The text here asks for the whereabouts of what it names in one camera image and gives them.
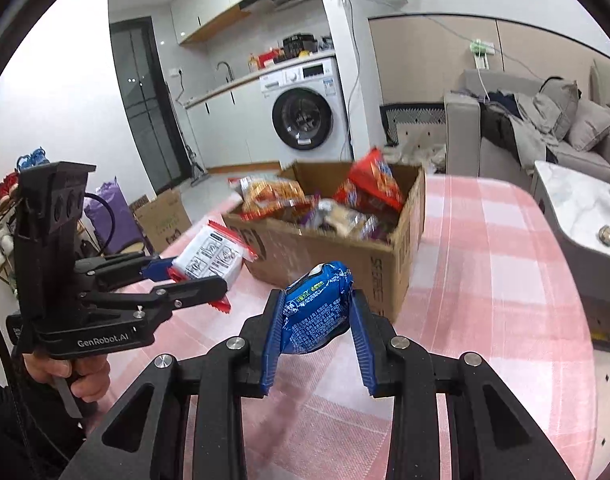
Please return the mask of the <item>person's left hand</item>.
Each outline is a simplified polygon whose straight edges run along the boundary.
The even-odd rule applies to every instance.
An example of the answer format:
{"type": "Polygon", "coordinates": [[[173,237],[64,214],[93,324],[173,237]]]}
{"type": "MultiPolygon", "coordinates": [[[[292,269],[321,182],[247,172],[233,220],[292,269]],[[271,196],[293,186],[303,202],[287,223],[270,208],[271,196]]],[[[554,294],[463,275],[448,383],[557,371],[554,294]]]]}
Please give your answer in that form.
{"type": "Polygon", "coordinates": [[[111,385],[111,365],[107,356],[67,361],[34,351],[24,353],[23,360],[29,375],[40,384],[52,385],[56,378],[67,379],[76,374],[78,378],[70,385],[70,391],[86,403],[102,399],[111,385]]]}

